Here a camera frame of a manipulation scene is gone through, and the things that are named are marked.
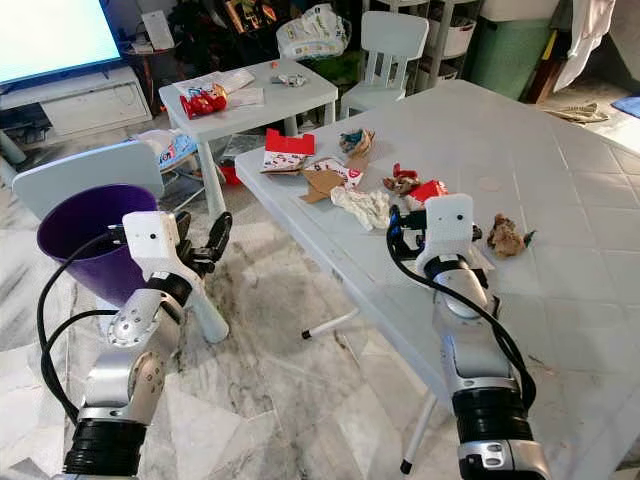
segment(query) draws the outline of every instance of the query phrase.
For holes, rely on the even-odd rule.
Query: small white table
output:
[[[171,125],[180,128],[198,143],[207,207],[214,220],[225,210],[225,204],[209,147],[210,141],[282,119],[285,120],[285,133],[295,136],[298,134],[296,115],[323,105],[325,125],[335,121],[335,101],[338,99],[335,85],[293,60],[279,59],[276,63],[276,68],[271,67],[272,62],[244,67],[256,78],[248,87],[264,88],[264,106],[231,108],[189,120],[180,104],[178,89],[173,85],[160,89],[160,98],[167,107]],[[271,83],[273,76],[294,73],[304,75],[307,82],[297,88]]]
[[[362,190],[400,162],[470,194],[485,239],[500,211],[538,230],[490,283],[537,381],[530,421],[554,480],[608,478],[640,432],[640,158],[462,81],[316,130],[317,156],[340,155],[338,134],[359,127],[376,132]],[[242,182],[450,404],[430,292],[393,265],[383,231],[305,203],[305,179],[260,174],[262,157],[236,159]]]

